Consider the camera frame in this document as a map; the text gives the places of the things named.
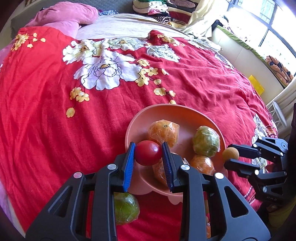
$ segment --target flower center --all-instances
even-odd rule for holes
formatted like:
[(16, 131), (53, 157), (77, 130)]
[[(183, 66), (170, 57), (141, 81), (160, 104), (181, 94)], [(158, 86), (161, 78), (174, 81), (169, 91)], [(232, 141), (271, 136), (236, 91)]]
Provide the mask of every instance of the flower center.
[(84, 51), (87, 51), (87, 50), (89, 50), (89, 48), (88, 48), (86, 45), (84, 45), (84, 46), (82, 47), (82, 49), (81, 49), (81, 52), (84, 52)]
[(110, 67), (110, 64), (102, 64), (99, 69), (106, 69), (109, 67)]

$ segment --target red bedspread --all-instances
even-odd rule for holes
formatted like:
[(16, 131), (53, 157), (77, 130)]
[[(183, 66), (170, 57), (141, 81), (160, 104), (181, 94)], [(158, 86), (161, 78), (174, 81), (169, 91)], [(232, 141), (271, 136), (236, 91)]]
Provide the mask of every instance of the red bedspread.
[[(96, 172), (124, 153), (129, 122), (149, 105), (204, 113), (227, 145), (276, 135), (245, 76), (196, 42), (158, 31), (146, 41), (80, 42), (50, 27), (23, 28), (0, 68), (0, 88), (0, 179), (24, 230), (74, 172)], [(247, 180), (232, 172), (229, 179), (257, 209)], [(181, 204), (156, 193), (137, 198), (139, 219), (118, 227), (119, 240), (177, 241)]]

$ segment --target plastic-wrapped green fruit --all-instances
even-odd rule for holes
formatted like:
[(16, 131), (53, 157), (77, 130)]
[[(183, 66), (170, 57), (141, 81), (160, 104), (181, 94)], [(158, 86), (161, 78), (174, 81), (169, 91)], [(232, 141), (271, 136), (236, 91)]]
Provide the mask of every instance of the plastic-wrapped green fruit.
[(138, 219), (140, 207), (138, 200), (129, 193), (114, 193), (115, 220), (117, 225), (131, 223)]
[(220, 151), (220, 137), (208, 126), (200, 126), (192, 141), (194, 152), (198, 155), (212, 157)]

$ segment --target pink plate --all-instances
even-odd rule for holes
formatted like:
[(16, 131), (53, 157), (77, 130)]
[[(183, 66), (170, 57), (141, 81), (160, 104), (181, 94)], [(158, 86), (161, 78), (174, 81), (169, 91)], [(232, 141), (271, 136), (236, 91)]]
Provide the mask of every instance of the pink plate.
[[(223, 164), (221, 164), (222, 152), (225, 150), (226, 146), (219, 128), (202, 113), (185, 106), (175, 104), (156, 104), (141, 110), (132, 119), (126, 131), (126, 150), (131, 141), (137, 144), (146, 140), (149, 126), (153, 122), (162, 119), (180, 125), (178, 143), (171, 148), (171, 151), (185, 157), (188, 161), (194, 156), (192, 137), (194, 136), (196, 129), (200, 126), (208, 126), (214, 129), (220, 136), (221, 150), (212, 157), (211, 160), (214, 163), (216, 171), (222, 172), (226, 177), (228, 176)], [(137, 162), (134, 163), (133, 176), (128, 191), (136, 195), (143, 195), (155, 191), (168, 196), (170, 202), (173, 204), (182, 202), (181, 193), (171, 193), (167, 187), (154, 178), (152, 167), (142, 166)]]

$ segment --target beige curtain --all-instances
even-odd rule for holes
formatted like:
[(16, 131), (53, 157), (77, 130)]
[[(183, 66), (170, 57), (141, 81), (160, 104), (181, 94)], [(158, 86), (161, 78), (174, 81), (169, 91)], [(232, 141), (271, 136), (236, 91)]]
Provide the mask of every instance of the beige curtain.
[(219, 10), (219, 1), (221, 0), (201, 0), (197, 5), (196, 10), (192, 13), (188, 24), (178, 29), (186, 34), (211, 37), (211, 25), (221, 14)]
[(269, 108), (274, 101), (279, 105), (287, 122), (287, 127), (280, 127), (278, 129), (279, 138), (288, 140), (292, 129), (291, 122), (293, 117), (293, 106), (296, 102), (296, 78), (294, 78), (280, 94), (267, 104), (267, 108)]

